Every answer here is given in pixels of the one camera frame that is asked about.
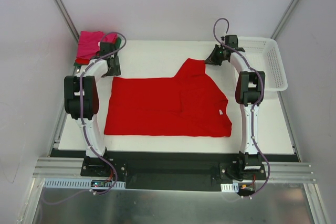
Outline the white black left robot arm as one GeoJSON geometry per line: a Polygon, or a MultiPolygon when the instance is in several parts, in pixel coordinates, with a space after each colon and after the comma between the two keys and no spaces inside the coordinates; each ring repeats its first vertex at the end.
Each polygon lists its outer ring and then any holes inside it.
{"type": "Polygon", "coordinates": [[[97,82],[106,76],[121,74],[118,52],[125,43],[99,42],[98,55],[78,74],[64,78],[64,106],[80,128],[86,145],[81,176],[109,177],[117,176],[111,164],[107,148],[98,126],[99,96],[97,82]]]}

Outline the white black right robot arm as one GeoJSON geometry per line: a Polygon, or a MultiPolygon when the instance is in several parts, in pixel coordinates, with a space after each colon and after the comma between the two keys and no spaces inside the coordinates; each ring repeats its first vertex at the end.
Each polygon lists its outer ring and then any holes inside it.
{"type": "Polygon", "coordinates": [[[265,73],[251,66],[245,50],[239,47],[236,35],[226,35],[218,42],[205,63],[220,66],[223,61],[228,61],[238,73],[235,100],[242,115],[242,145],[237,161],[225,169],[225,175],[242,181],[256,174],[263,166],[257,131],[259,106],[264,99],[265,73]]]}

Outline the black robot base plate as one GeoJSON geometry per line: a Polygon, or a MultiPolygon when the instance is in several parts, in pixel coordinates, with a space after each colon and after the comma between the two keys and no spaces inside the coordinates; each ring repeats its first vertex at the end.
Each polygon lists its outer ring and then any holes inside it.
{"type": "Polygon", "coordinates": [[[107,151],[85,156],[80,175],[111,176],[127,189],[220,191],[222,184],[265,181],[260,155],[107,151]]]}

